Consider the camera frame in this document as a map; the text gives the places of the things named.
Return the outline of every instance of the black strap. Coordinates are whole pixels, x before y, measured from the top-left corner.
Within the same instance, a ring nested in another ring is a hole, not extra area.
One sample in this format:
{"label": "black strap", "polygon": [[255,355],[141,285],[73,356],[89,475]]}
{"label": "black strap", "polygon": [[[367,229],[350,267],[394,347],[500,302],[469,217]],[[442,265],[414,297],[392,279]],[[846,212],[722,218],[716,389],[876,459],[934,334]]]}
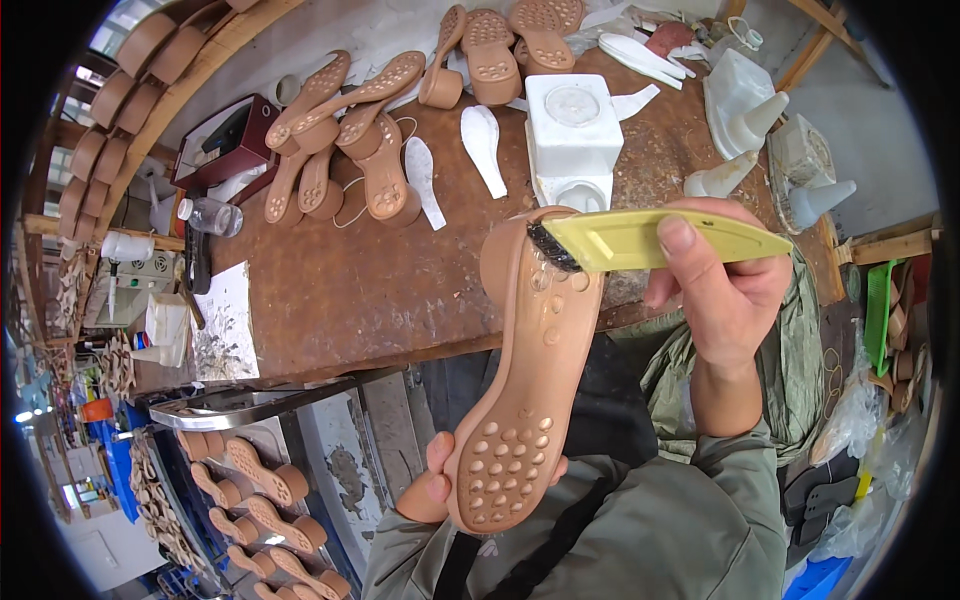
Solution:
{"label": "black strap", "polygon": [[484,597],[484,600],[523,600],[529,597],[534,588],[546,579],[553,567],[560,562],[560,559],[573,548],[580,534],[584,533],[597,511],[603,506],[604,498],[616,490],[618,485],[618,482],[607,477],[597,479],[587,495],[561,513],[550,532],[550,538],[534,550],[528,558],[517,563],[510,574],[503,578],[496,585],[496,589]]}
{"label": "black strap", "polygon": [[473,561],[477,559],[480,550],[480,539],[462,531],[458,531],[446,553],[444,568],[440,571],[437,586],[433,597],[437,600],[460,600],[464,595],[464,586],[467,576],[473,568]]}

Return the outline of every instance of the green jacket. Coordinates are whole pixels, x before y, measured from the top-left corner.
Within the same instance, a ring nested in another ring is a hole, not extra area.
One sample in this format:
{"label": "green jacket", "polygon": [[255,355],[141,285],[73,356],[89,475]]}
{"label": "green jacket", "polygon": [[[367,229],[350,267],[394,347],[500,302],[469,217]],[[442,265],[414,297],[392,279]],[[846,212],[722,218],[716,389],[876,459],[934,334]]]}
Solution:
{"label": "green jacket", "polygon": [[[529,517],[485,539],[464,597],[493,590],[566,507],[608,476],[622,483],[531,598],[779,599],[787,543],[776,461],[763,419],[736,438],[702,436],[690,465],[571,460]],[[389,511],[373,538],[363,598],[432,598],[456,532],[450,519],[424,525]]]}

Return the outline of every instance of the yellow plastic scraper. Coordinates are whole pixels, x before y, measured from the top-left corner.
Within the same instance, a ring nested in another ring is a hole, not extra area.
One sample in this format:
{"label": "yellow plastic scraper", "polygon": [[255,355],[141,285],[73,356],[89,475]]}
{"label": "yellow plastic scraper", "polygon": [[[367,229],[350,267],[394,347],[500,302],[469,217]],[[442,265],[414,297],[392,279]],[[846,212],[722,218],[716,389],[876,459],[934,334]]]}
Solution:
{"label": "yellow plastic scraper", "polygon": [[699,210],[638,208],[546,218],[528,227],[530,238],[565,271],[625,271],[666,266],[657,223],[683,215],[699,229],[723,262],[787,254],[789,240],[730,217]]}

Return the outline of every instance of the red box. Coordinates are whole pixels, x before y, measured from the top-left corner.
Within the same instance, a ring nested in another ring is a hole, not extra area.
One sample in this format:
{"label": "red box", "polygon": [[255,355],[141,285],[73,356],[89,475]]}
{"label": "red box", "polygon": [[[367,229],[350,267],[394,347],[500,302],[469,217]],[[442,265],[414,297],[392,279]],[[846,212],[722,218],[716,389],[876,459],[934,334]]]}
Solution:
{"label": "red box", "polygon": [[[236,110],[247,104],[252,106],[240,145],[200,167],[194,166],[193,159],[197,153],[203,153],[201,145],[204,141]],[[217,110],[183,137],[171,182],[185,190],[213,187],[237,173],[269,162],[271,150],[264,138],[279,115],[279,109],[260,94],[251,94]]]}

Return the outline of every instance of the brown wooden table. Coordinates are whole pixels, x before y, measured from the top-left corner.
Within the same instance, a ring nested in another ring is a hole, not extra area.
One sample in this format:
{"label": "brown wooden table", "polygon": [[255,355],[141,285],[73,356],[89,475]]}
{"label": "brown wooden table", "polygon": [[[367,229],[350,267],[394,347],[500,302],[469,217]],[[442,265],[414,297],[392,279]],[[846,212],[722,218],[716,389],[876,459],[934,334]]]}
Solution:
{"label": "brown wooden table", "polygon": [[[614,170],[613,208],[679,199],[685,176],[722,162],[704,113],[701,76],[706,71],[693,68],[698,78],[687,80],[682,92],[661,84],[646,108],[621,123],[624,146]],[[603,75],[613,95],[653,82],[599,49],[587,51],[576,70]],[[497,160],[509,192],[494,200],[460,141],[460,112],[472,104],[465,93],[452,110],[414,102],[392,112],[394,118],[416,117],[416,135],[433,153],[434,191],[447,222],[439,231],[422,214],[403,229],[388,228],[370,215],[343,229],[310,217],[292,229],[271,226],[263,218],[264,190],[242,205],[241,231],[214,240],[214,273],[250,262],[253,340],[262,379],[257,383],[317,381],[500,345],[502,322],[480,284],[480,249],[496,224],[534,207],[536,199],[523,129],[526,114],[493,109],[500,125]],[[399,125],[405,135],[413,127],[407,120]],[[732,198],[768,228],[780,230],[765,174],[763,152]],[[345,156],[334,157],[334,180],[346,184],[359,176]],[[346,194],[338,223],[364,205],[363,185],[357,183]],[[815,231],[795,239],[815,272],[820,262],[826,264],[819,257],[831,250]],[[613,274],[599,328],[656,316],[639,301],[645,285],[645,272]],[[139,374],[138,391],[159,383],[160,373],[149,371]]]}

